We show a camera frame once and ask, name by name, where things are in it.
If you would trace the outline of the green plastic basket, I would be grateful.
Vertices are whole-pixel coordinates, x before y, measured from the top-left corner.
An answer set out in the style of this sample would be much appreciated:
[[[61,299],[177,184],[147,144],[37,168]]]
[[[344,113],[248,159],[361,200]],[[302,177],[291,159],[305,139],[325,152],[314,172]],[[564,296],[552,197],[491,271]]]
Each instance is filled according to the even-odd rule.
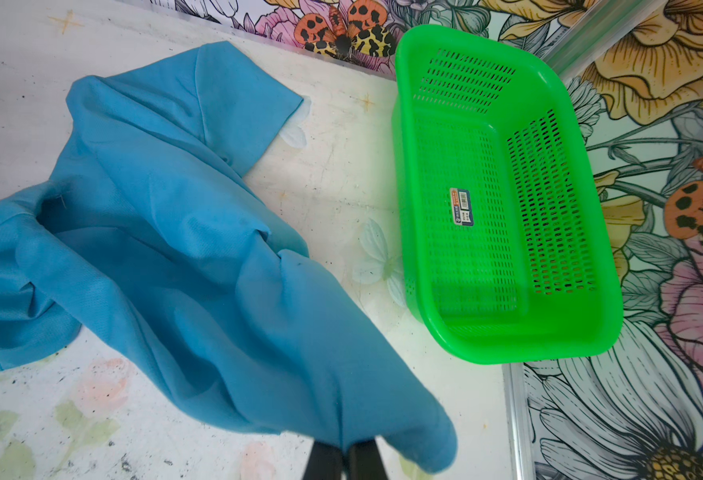
[[[567,88],[537,56],[439,25],[395,52],[407,307],[475,364],[594,356],[623,296]]]

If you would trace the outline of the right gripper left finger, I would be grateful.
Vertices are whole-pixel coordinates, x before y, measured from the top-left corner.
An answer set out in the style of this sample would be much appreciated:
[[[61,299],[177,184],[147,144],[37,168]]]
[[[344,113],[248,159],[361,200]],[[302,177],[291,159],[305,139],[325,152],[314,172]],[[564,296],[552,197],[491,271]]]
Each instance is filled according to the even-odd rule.
[[[315,441],[303,480],[342,480],[345,471],[343,451],[333,445]]]

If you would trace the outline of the blue t shirt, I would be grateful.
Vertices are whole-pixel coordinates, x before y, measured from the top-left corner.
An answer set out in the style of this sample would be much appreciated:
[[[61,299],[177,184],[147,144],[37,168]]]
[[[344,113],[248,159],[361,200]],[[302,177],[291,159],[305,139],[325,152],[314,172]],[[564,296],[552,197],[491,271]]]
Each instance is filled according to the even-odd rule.
[[[88,328],[211,426],[449,468],[443,406],[245,184],[301,104],[228,42],[76,81],[50,179],[0,201],[0,371]]]

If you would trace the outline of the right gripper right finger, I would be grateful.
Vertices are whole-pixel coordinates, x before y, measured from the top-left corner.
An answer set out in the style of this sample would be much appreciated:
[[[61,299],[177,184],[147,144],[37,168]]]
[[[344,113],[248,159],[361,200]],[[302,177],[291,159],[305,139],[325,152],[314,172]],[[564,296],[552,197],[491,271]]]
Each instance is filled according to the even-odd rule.
[[[353,444],[347,454],[349,480],[388,480],[375,439]]]

